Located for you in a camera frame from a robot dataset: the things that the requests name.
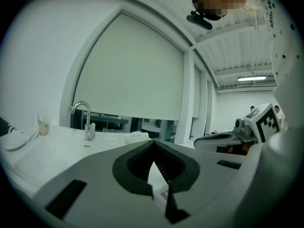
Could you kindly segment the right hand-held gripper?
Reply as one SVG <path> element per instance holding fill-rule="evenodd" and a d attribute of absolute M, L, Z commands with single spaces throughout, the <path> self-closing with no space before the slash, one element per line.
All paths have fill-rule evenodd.
<path fill-rule="evenodd" d="M 262 104 L 235 121 L 234 132 L 205 135 L 194 141 L 197 150 L 247 155 L 249 142 L 264 143 L 280 131 L 276 112 L 271 103 Z"/>

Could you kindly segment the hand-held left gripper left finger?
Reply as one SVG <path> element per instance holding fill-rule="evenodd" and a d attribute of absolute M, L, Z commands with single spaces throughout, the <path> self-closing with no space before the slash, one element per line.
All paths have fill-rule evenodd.
<path fill-rule="evenodd" d="M 168 228 L 148 176 L 153 141 L 89 155 L 47 182 L 35 201 L 78 228 Z"/>

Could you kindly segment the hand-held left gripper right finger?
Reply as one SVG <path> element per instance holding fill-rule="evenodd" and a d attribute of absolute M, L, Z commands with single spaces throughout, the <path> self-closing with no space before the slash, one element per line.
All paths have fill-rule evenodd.
<path fill-rule="evenodd" d="M 155 195 L 167 197 L 154 228 L 169 228 L 192 218 L 229 187 L 246 161 L 245 155 L 155 141 L 154 165 L 162 182 Z"/>

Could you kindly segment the white vanity cabinet with sink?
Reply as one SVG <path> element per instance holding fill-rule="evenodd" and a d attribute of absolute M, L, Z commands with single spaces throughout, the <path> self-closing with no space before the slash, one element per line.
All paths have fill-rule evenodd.
<path fill-rule="evenodd" d="M 83 130 L 53 125 L 46 136 L 38 136 L 14 150 L 4 148 L 8 134 L 0 137 L 0 163 L 12 186 L 33 197 L 49 180 L 86 156 L 126 145 L 129 133 L 97 132 L 85 140 Z"/>

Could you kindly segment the narrow white roller blind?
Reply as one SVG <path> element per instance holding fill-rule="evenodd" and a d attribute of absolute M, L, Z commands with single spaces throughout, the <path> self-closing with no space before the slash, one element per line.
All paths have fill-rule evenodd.
<path fill-rule="evenodd" d="M 194 104 L 193 118 L 199 118 L 200 114 L 200 71 L 194 68 Z"/>

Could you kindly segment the chrome faucet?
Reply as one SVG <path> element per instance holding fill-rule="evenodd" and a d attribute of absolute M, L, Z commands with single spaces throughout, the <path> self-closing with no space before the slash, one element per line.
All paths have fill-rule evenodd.
<path fill-rule="evenodd" d="M 85 106 L 87 109 L 87 119 L 85 124 L 85 140 L 90 141 L 95 138 L 95 123 L 90 123 L 90 118 L 91 118 L 90 105 L 85 101 L 79 101 L 70 106 L 70 113 L 74 114 L 76 109 L 81 105 Z"/>

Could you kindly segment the white towel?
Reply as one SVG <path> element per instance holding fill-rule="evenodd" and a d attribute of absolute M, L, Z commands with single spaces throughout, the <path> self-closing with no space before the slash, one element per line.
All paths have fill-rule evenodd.
<path fill-rule="evenodd" d="M 143 133 L 140 131 L 132 132 L 130 133 L 124 140 L 126 144 L 133 144 L 143 141 L 149 141 L 151 140 L 148 133 Z"/>

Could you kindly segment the ceiling tube light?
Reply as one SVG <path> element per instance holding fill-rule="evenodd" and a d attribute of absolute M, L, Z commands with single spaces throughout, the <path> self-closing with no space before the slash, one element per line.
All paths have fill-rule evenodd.
<path fill-rule="evenodd" d="M 238 78 L 239 82 L 265 80 L 266 76 L 248 76 Z"/>

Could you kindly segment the glass window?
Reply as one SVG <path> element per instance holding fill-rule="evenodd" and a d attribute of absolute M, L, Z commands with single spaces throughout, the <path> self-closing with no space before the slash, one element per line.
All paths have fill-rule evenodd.
<path fill-rule="evenodd" d="M 131 133 L 141 131 L 153 140 L 174 142 L 177 122 L 159 119 L 140 119 L 126 116 L 90 114 L 90 123 L 95 124 L 97 132 Z"/>

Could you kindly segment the clear glass cup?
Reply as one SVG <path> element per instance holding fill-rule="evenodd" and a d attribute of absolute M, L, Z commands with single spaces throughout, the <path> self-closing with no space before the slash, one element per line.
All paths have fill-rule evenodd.
<path fill-rule="evenodd" d="M 46 136 L 49 133 L 50 117 L 46 112 L 38 112 L 38 132 L 41 136 Z"/>

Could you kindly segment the person in white dotted shirt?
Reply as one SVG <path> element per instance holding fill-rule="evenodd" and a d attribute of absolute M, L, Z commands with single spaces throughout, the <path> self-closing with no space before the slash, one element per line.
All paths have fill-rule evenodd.
<path fill-rule="evenodd" d="M 283 112 L 281 129 L 304 126 L 304 41 L 280 0 L 257 0 L 269 27 L 271 63 L 277 87 L 273 95 Z"/>

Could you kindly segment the wide white roller blind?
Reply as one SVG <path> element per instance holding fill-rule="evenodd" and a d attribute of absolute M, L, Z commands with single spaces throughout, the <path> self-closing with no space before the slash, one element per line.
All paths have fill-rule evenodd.
<path fill-rule="evenodd" d="M 120 14 L 100 36 L 81 71 L 74 101 L 95 113 L 177 121 L 183 54 L 144 23 Z"/>

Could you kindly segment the black white striped blanket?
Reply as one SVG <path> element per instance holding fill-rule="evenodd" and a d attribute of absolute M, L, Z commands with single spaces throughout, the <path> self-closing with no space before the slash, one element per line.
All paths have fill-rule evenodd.
<path fill-rule="evenodd" d="M 5 136 L 9 133 L 11 133 L 12 131 L 16 131 L 17 129 L 11 125 L 10 123 L 8 123 L 7 121 L 5 121 L 3 118 L 0 117 L 0 137 Z"/>

